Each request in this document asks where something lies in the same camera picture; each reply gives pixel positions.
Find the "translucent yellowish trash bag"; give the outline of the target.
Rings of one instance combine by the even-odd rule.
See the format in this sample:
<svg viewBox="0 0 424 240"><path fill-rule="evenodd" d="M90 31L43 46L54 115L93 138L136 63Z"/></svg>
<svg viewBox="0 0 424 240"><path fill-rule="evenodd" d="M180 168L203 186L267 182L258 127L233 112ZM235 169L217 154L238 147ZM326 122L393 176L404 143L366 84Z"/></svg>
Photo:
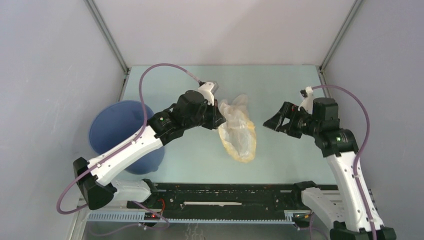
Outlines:
<svg viewBox="0 0 424 240"><path fill-rule="evenodd" d="M225 122L218 127L221 143L235 161L249 163L256 157L257 134L248 112L248 96L238 95L231 103L218 105Z"/></svg>

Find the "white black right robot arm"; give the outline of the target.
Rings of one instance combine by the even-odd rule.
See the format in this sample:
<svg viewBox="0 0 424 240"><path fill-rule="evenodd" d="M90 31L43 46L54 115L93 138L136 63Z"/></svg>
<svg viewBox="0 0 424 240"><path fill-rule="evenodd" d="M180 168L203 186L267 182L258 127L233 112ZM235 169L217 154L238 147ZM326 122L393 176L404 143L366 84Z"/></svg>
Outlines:
<svg viewBox="0 0 424 240"><path fill-rule="evenodd" d="M354 134L340 127L339 106L333 98L312 101L312 112L284 102L279 111L263 123L275 132L294 138L311 136L336 180L343 209L324 197L315 186L291 194L297 209L308 207L329 229L332 240L395 240L396 232L384 225L362 176L359 148Z"/></svg>

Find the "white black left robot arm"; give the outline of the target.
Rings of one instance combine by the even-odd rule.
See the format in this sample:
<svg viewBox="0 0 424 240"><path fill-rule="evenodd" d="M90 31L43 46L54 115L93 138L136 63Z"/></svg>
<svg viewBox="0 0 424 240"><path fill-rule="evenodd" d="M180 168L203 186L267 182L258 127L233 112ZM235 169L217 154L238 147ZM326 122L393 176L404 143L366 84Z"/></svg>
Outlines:
<svg viewBox="0 0 424 240"><path fill-rule="evenodd" d="M203 127L216 130L226 120L217 107L213 90L188 90L169 108L155 113L144 129L134 133L106 153L73 162L76 184L90 210L105 207L113 200L134 201L153 208L158 194L147 180L117 183L115 177L145 155L183 136L184 132Z"/></svg>

